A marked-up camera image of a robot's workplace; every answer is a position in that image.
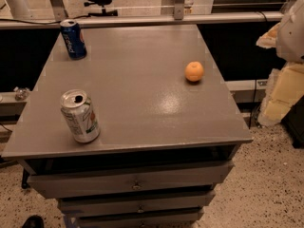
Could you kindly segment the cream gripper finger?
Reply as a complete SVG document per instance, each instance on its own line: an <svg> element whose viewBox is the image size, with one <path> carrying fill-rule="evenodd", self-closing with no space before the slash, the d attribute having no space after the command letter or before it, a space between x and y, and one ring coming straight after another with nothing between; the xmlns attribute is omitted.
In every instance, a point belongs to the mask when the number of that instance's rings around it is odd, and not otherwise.
<svg viewBox="0 0 304 228"><path fill-rule="evenodd" d="M260 48L277 48L277 33L280 24L277 23L271 27L267 32L261 35L257 41L256 45Z"/></svg>

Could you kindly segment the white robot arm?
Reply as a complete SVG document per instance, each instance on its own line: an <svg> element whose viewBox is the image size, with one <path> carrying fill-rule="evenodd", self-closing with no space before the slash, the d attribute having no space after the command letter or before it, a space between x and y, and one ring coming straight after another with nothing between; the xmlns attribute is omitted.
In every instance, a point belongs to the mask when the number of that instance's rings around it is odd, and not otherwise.
<svg viewBox="0 0 304 228"><path fill-rule="evenodd" d="M296 0L279 23L260 36L256 45L274 48L287 62L304 63L304 0Z"/></svg>

